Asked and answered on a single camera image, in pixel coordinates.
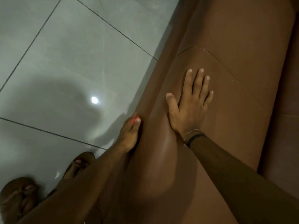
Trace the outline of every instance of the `hand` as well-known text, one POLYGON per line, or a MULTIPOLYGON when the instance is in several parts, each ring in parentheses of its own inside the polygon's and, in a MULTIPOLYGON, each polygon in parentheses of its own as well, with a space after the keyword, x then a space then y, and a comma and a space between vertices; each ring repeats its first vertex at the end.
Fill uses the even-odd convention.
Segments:
POLYGON ((210 77, 203 77, 203 69, 196 77, 192 77, 193 74, 192 69, 186 73, 180 107, 173 94, 166 94, 170 125, 183 140, 190 131, 200 128, 214 94, 213 91, 208 92, 210 77))
POLYGON ((136 118, 134 123, 131 124, 131 120, 137 116, 134 113, 123 124, 118 138, 115 144, 124 149, 125 152, 129 152, 136 144, 138 138, 138 130, 141 124, 141 119, 136 118))

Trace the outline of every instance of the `white speck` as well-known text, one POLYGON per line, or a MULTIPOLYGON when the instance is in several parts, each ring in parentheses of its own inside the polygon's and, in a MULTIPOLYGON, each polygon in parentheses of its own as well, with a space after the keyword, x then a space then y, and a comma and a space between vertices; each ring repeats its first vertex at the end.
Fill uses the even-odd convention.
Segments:
POLYGON ((92 97, 92 103, 97 104, 99 103, 99 100, 96 97, 92 97))
POLYGON ((59 175, 60 175, 60 172, 57 171, 57 172, 56 172, 56 177, 55 177, 55 179, 58 178, 59 175))

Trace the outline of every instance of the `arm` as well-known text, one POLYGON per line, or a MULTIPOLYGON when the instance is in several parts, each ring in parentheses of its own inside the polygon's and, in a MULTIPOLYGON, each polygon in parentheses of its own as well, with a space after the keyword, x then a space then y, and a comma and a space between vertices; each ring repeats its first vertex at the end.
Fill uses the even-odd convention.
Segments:
POLYGON ((195 80, 188 71, 180 107, 167 94, 170 124, 189 144, 239 223, 298 223, 299 201, 258 175, 237 158, 202 135, 200 122, 213 99, 209 77, 201 69, 195 80))
POLYGON ((25 223, 84 223, 95 205, 116 163, 136 144, 140 118, 132 125, 127 119, 115 144, 84 170, 65 188, 43 201, 18 222, 25 223))

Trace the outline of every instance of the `slipper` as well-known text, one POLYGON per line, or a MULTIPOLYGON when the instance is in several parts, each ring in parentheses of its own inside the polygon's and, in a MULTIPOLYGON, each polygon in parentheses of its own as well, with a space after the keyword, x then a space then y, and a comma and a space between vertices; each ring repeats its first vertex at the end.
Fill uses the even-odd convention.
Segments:
POLYGON ((38 186, 27 177, 10 181, 0 192, 0 210, 4 224, 15 224, 38 204, 38 186))
POLYGON ((83 152, 78 155, 65 170, 62 179, 59 181, 57 186, 47 195, 50 197, 57 190, 63 188, 65 185, 69 184, 70 180, 76 177, 80 172, 86 169, 95 161, 95 156, 91 152, 83 152))

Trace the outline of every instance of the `tiled floor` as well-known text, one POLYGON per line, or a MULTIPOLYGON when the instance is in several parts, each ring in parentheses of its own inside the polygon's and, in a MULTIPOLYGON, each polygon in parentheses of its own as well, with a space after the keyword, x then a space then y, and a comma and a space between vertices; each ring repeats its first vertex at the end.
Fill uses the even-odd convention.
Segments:
POLYGON ((0 0, 0 189, 47 194, 135 109, 179 0, 0 0))

